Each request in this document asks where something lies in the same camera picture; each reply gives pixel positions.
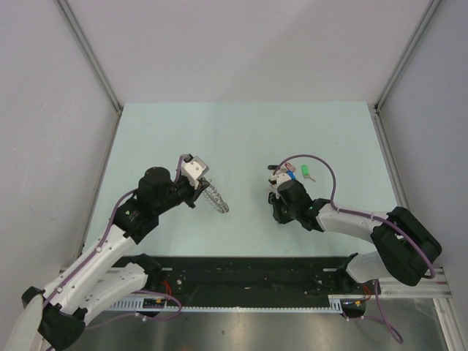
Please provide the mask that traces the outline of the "round metal keyring disc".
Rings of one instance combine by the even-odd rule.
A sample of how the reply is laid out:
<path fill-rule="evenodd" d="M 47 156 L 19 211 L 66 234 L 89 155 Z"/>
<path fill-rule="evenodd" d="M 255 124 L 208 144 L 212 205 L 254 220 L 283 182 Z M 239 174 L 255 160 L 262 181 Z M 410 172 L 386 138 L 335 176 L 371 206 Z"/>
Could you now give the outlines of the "round metal keyring disc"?
<path fill-rule="evenodd" d="M 210 178 L 206 178 L 205 180 L 208 182 L 208 187 L 202 192 L 203 197 L 217 212 L 227 214 L 230 210 L 229 205 L 212 184 L 212 180 Z"/>

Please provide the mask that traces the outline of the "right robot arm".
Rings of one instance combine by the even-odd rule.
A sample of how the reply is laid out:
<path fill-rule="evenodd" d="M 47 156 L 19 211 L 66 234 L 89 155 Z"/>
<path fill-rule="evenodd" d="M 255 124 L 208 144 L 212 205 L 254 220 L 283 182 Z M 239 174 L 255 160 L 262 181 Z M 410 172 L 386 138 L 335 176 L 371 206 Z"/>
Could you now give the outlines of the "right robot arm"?
<path fill-rule="evenodd" d="M 268 203 L 279 224 L 298 222 L 308 231 L 345 234 L 374 245 L 374 252 L 351 254 L 341 265 L 337 284 L 345 293 L 390 277 L 414 287 L 431 277 L 429 265 L 442 254 L 438 240 L 403 207 L 380 213 L 334 207 L 330 200 L 311 199 L 295 179 L 272 181 Z"/>

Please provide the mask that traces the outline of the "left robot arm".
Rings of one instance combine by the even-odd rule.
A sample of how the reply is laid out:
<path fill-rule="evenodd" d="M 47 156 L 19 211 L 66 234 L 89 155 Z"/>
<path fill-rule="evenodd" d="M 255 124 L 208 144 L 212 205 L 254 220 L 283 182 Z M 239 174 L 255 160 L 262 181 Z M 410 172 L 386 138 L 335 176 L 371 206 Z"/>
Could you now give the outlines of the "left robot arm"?
<path fill-rule="evenodd" d="M 86 326 L 112 303 L 130 293 L 151 293 L 162 283 L 162 266 L 140 254 L 112 279 L 104 274 L 159 224 L 159 217 L 176 206 L 195 201 L 208 188 L 208 166 L 200 158 L 179 159 L 176 177 L 163 167 L 148 169 L 136 189 L 123 195 L 96 243 L 58 278 L 39 289 L 30 287 L 23 304 L 39 296 L 43 300 L 38 332 L 54 350 L 65 350 L 83 334 Z"/>

